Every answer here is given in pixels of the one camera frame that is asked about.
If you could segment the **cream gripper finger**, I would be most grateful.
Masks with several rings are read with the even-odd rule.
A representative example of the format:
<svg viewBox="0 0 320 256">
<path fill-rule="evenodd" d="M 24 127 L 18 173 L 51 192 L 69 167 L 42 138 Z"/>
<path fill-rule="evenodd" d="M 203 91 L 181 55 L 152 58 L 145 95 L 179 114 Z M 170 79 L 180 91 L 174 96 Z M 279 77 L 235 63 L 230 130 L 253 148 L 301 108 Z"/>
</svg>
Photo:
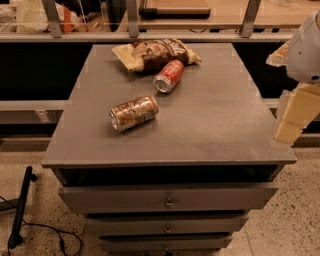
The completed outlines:
<svg viewBox="0 0 320 256">
<path fill-rule="evenodd" d="M 284 90 L 279 99 L 273 139 L 293 145 L 303 130 L 320 114 L 320 87 L 299 83 L 292 90 Z"/>
<path fill-rule="evenodd" d="M 282 44 L 277 50 L 267 57 L 266 63 L 274 67 L 285 66 L 287 61 L 288 45 L 289 42 Z"/>
</svg>

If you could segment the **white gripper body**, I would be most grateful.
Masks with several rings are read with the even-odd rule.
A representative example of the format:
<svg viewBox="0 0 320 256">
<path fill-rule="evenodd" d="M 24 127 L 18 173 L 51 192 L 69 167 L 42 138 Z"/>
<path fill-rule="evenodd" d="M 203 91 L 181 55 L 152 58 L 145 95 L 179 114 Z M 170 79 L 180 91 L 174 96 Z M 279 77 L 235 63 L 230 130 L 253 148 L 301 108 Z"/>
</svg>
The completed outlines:
<svg viewBox="0 0 320 256">
<path fill-rule="evenodd" d="M 320 83 L 319 22 L 320 10 L 312 12 L 289 42 L 286 71 L 298 82 Z"/>
</svg>

